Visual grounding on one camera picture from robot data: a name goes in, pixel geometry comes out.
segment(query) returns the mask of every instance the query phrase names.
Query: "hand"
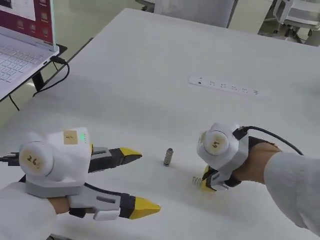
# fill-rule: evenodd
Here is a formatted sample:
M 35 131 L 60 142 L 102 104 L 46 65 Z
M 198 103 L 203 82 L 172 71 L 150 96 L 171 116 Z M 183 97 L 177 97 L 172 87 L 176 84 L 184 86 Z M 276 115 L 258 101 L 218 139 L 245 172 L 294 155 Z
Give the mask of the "hand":
M 270 143 L 255 145 L 245 163 L 233 171 L 232 175 L 239 181 L 253 181 L 265 184 L 264 172 L 269 159 L 281 150 Z
M 70 205 L 66 197 L 48 198 L 49 202 L 54 207 L 56 214 L 65 214 L 69 212 Z

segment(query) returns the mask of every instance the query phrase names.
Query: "floor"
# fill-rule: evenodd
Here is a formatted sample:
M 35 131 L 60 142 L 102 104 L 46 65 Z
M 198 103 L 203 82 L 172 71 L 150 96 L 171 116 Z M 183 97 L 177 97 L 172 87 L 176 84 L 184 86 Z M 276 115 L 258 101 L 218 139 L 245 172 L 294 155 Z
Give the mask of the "floor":
M 53 0 L 53 2 L 56 40 L 59 44 L 68 47 L 67 52 L 62 55 L 64 59 L 69 59 L 124 8 L 141 9 L 142 7 L 135 0 Z M 54 73 L 53 65 L 42 71 L 45 80 Z M 32 81 L 29 81 L 11 96 L 21 109 L 35 91 Z M 9 98 L 0 103 L 0 113 L 0 126 L 17 113 Z

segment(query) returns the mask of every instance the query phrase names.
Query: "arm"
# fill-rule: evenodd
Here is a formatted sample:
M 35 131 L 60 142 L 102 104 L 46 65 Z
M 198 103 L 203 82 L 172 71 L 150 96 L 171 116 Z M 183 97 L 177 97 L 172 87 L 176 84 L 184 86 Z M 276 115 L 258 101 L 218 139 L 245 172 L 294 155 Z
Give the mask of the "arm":
M 57 214 L 66 213 L 66 198 L 42 199 L 25 193 L 24 183 L 0 190 L 0 239 L 45 240 Z
M 240 181 L 265 184 L 291 221 L 320 236 L 320 159 L 281 152 L 271 144 L 260 143 L 233 175 Z

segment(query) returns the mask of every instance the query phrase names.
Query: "laptop screen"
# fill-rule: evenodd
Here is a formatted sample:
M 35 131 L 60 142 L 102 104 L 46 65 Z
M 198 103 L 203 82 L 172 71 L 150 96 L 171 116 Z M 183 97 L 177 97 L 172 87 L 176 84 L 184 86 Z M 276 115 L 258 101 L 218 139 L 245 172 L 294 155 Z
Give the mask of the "laptop screen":
M 0 0 L 0 27 L 54 43 L 50 0 Z

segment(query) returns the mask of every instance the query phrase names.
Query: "laptop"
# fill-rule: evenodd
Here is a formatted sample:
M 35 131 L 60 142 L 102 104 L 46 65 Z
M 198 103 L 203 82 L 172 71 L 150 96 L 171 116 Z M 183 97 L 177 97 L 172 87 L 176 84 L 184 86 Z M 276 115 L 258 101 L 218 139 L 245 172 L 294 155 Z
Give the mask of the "laptop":
M 0 101 L 58 54 L 53 0 L 0 0 Z

